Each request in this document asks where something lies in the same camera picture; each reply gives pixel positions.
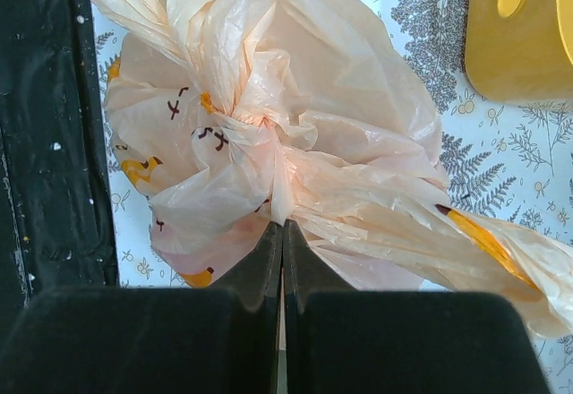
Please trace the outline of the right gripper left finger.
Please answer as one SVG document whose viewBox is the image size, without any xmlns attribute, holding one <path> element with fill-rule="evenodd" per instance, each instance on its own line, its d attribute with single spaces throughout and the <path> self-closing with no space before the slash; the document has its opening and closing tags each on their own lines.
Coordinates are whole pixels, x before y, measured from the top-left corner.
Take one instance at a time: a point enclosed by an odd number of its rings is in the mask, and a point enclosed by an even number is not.
<svg viewBox="0 0 573 394">
<path fill-rule="evenodd" d="M 1 351 L 4 393 L 273 393 L 282 230 L 204 289 L 83 287 L 30 302 Z"/>
</svg>

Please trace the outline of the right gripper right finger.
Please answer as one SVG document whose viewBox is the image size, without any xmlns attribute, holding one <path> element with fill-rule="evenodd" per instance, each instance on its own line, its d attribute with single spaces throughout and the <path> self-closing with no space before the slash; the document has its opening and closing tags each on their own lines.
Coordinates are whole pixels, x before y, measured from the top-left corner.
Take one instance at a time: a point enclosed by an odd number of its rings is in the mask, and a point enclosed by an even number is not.
<svg viewBox="0 0 573 394">
<path fill-rule="evenodd" d="M 291 393 L 546 393 L 511 304 L 487 293 L 359 291 L 283 229 Z"/>
</svg>

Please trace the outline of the orange plastic grocery bag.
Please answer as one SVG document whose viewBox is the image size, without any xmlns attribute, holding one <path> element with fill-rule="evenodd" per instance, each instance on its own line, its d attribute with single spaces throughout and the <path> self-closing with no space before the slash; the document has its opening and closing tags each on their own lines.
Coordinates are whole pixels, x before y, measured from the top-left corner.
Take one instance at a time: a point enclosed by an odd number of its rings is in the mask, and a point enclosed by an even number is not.
<svg viewBox="0 0 573 394">
<path fill-rule="evenodd" d="M 352 287 L 424 280 L 572 331 L 572 250 L 450 205 L 441 123 L 360 0 L 90 0 L 124 27 L 104 107 L 154 251 L 207 287 L 294 221 Z"/>
</svg>

